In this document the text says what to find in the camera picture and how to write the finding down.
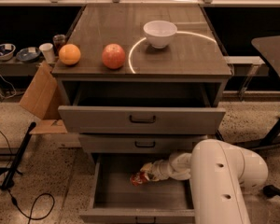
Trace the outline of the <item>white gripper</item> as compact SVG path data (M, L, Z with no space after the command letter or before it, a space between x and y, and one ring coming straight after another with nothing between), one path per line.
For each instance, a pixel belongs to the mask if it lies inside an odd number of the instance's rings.
M172 169L168 160L158 160L153 163L145 163L140 172L147 181L161 181L170 177Z

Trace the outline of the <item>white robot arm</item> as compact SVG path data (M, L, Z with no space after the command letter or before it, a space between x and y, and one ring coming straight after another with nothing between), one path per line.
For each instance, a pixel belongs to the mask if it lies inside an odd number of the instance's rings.
M140 174L142 183L188 180L196 224L251 224L242 189L264 184L268 167L251 150L206 139L191 152L144 164Z

